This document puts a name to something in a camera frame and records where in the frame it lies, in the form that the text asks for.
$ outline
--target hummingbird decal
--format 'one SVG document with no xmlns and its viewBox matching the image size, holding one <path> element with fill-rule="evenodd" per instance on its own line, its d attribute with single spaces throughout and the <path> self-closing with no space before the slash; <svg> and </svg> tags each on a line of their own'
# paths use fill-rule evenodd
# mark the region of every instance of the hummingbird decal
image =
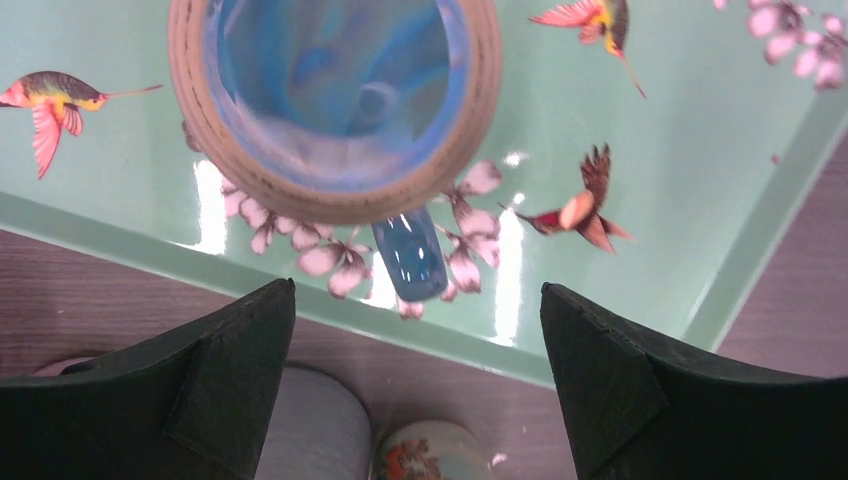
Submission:
<svg viewBox="0 0 848 480">
<path fill-rule="evenodd" d="M 648 98 L 624 55 L 630 29 L 627 0 L 580 0 L 573 5 L 557 5 L 542 15 L 531 17 L 530 21 L 549 27 L 579 28 L 578 39 L 584 45 L 603 38 L 607 52 L 621 59 L 639 93 Z"/>
<path fill-rule="evenodd" d="M 632 239 L 623 228 L 600 215 L 601 207 L 609 190 L 612 158 L 609 145 L 601 150 L 592 147 L 592 154 L 585 155 L 580 165 L 585 190 L 578 193 L 558 210 L 552 210 L 536 216 L 515 215 L 530 224 L 542 235 L 554 235 L 561 232 L 576 231 L 592 245 L 608 253 L 615 253 L 610 235 Z"/>
<path fill-rule="evenodd" d="M 44 71 L 30 73 L 12 84 L 0 94 L 0 107 L 32 109 L 35 122 L 32 146 L 40 180 L 56 156 L 62 129 L 75 137 L 82 133 L 80 109 L 96 112 L 112 98 L 137 95 L 161 87 L 154 85 L 130 92 L 101 93 L 66 73 Z"/>
</svg>

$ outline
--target wooden floor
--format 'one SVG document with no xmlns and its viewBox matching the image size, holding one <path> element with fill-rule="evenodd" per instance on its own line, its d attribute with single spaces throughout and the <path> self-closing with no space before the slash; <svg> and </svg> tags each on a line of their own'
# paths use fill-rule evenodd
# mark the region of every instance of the wooden floor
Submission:
<svg viewBox="0 0 848 480">
<path fill-rule="evenodd" d="M 840 147 L 720 353 L 791 372 L 848 375 L 848 147 Z M 139 342 L 228 299 L 0 232 L 0 375 Z M 552 391 L 309 321 L 290 358 L 328 371 L 380 431 L 455 420 L 506 456 L 499 480 L 574 479 Z"/>
</svg>

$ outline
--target mint green glass tabletop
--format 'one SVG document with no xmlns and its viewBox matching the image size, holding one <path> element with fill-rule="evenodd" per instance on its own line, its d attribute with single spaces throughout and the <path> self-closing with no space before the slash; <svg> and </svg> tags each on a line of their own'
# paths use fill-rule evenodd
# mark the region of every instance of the mint green glass tabletop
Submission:
<svg viewBox="0 0 848 480">
<path fill-rule="evenodd" d="M 168 3 L 4 6 L 0 227 L 233 296 L 292 277 L 304 318 L 545 386 L 544 282 L 715 349 L 848 116 L 842 2 L 493 0 L 494 121 L 428 205 L 450 283 L 407 303 L 368 225 L 278 216 L 198 151 Z"/>
</svg>

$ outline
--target cherry blossom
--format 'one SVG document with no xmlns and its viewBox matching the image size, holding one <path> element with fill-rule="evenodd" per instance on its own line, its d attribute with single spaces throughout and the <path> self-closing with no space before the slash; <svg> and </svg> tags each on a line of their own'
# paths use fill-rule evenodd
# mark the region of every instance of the cherry blossom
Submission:
<svg viewBox="0 0 848 480">
<path fill-rule="evenodd" d="M 277 215 L 223 177 L 221 193 L 224 195 L 227 217 L 239 214 L 255 231 L 250 248 L 257 255 L 265 253 L 277 233 L 291 235 L 291 246 L 298 252 L 315 248 L 321 240 L 329 239 L 333 234 L 333 227 L 330 225 L 299 222 Z"/>
<path fill-rule="evenodd" d="M 479 233 L 463 237 L 440 226 L 436 228 L 448 237 L 454 246 L 454 251 L 445 256 L 455 280 L 452 284 L 455 283 L 456 289 L 463 293 L 480 293 L 482 279 L 475 257 L 480 257 L 492 268 L 497 268 L 500 265 L 500 246 L 497 238 Z"/>
<path fill-rule="evenodd" d="M 404 302 L 398 298 L 398 314 L 404 320 L 421 320 L 424 316 L 424 304 L 421 302 Z"/>
<path fill-rule="evenodd" d="M 464 237 L 475 234 L 497 236 L 500 233 L 498 218 L 472 207 L 466 197 L 487 194 L 496 189 L 502 180 L 503 174 L 495 162 L 486 159 L 471 167 L 462 183 L 443 192 L 443 199 L 450 202 L 456 224 Z"/>
<path fill-rule="evenodd" d="M 810 9 L 789 0 L 748 0 L 748 31 L 755 37 L 771 36 L 765 49 L 769 65 L 776 65 L 804 38 L 804 16 Z"/>
<path fill-rule="evenodd" d="M 448 280 L 448 286 L 445 288 L 445 291 L 439 296 L 439 298 L 445 303 L 451 303 L 456 299 L 456 295 L 459 293 L 459 289 L 456 287 L 456 284 L 453 280 Z"/>
<path fill-rule="evenodd" d="M 298 268 L 312 277 L 320 277 L 335 270 L 327 282 L 327 291 L 336 298 L 347 297 L 364 279 L 371 276 L 371 268 L 362 255 L 372 249 L 354 243 L 358 233 L 359 227 L 356 227 L 347 241 L 331 239 L 326 245 L 303 252 L 297 259 Z"/>
<path fill-rule="evenodd" d="M 845 26 L 835 15 L 822 16 L 826 33 L 806 32 L 802 43 L 808 45 L 795 61 L 795 74 L 808 77 L 816 74 L 816 91 L 837 89 L 845 83 Z"/>
</svg>

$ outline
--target cup handle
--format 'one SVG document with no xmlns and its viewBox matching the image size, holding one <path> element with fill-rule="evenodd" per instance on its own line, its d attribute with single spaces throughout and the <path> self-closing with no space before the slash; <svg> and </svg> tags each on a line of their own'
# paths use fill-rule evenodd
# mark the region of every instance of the cup handle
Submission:
<svg viewBox="0 0 848 480">
<path fill-rule="evenodd" d="M 426 206 L 372 223 L 371 230 L 401 300 L 421 302 L 445 291 L 448 274 Z"/>
</svg>

